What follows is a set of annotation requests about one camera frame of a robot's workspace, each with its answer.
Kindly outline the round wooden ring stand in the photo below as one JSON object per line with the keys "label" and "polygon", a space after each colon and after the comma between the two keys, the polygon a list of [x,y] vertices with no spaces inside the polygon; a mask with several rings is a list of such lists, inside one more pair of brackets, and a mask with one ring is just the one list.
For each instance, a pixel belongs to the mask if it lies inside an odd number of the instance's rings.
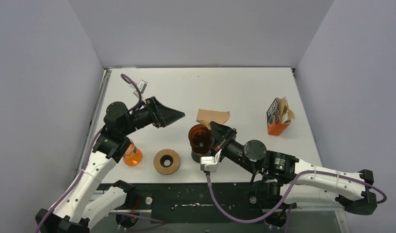
{"label": "round wooden ring stand", "polygon": [[180,156],[171,149],[159,151],[154,159],[153,165],[155,170],[162,175],[170,175],[178,171],[181,164]]}

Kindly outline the brown paper coffee filter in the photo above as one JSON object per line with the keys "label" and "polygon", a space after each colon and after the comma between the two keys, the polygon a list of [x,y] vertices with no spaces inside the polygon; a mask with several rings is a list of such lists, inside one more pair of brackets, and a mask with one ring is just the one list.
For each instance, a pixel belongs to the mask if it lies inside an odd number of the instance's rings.
{"label": "brown paper coffee filter", "polygon": [[218,124],[224,124],[229,120],[229,118],[230,118],[230,111],[221,112],[221,111],[199,109],[196,117],[196,122],[206,126],[209,130],[211,130],[210,123],[212,121]]}

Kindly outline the amber plastic coffee dripper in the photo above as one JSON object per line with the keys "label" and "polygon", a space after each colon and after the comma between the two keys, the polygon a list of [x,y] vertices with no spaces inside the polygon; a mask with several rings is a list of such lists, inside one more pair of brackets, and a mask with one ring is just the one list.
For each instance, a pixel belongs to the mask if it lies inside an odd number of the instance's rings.
{"label": "amber plastic coffee dripper", "polygon": [[207,154],[212,147],[212,131],[202,124],[197,124],[189,130],[188,139],[194,153]]}

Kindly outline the orange coffee filter box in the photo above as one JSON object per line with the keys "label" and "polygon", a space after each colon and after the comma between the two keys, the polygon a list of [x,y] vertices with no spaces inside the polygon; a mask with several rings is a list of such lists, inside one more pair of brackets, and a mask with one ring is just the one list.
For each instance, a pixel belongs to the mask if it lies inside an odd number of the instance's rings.
{"label": "orange coffee filter box", "polygon": [[295,119],[286,98],[275,98],[266,112],[267,132],[279,136]]}

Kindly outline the orange translucent dripper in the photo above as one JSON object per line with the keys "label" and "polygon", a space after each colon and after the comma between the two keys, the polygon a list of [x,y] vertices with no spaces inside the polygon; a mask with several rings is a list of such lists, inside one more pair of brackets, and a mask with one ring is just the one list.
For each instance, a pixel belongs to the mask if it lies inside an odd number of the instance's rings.
{"label": "orange translucent dripper", "polygon": [[142,151],[131,141],[123,156],[123,161],[128,166],[136,166],[143,159]]}

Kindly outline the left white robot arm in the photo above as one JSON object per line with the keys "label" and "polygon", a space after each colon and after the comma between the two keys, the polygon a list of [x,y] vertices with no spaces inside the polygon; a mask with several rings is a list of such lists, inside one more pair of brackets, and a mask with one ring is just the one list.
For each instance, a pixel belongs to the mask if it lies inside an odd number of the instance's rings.
{"label": "left white robot arm", "polygon": [[131,109],[120,101],[111,103],[106,109],[104,126],[92,139],[77,177],[48,210],[37,213],[35,232],[88,233],[115,208],[134,206],[134,186],[122,180],[113,183],[96,200],[90,198],[131,145],[129,134],[148,125],[163,128],[183,117],[184,112],[162,105],[155,97]]}

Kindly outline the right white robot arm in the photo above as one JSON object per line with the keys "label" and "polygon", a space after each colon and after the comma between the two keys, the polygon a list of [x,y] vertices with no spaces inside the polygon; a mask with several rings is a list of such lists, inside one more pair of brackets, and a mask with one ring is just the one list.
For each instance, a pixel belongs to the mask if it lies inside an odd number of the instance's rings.
{"label": "right white robot arm", "polygon": [[341,172],[316,166],[295,156],[267,150],[259,140],[250,140],[244,145],[236,139],[234,128],[210,122],[212,147],[209,161],[201,158],[201,170],[216,172],[223,158],[228,158],[255,177],[262,175],[262,182],[272,181],[272,194],[278,196],[281,188],[289,185],[282,199],[286,199],[295,185],[317,188],[316,194],[298,195],[304,201],[323,200],[340,204],[345,211],[356,215],[371,215],[377,208],[376,194],[371,192],[374,177],[371,170]]}

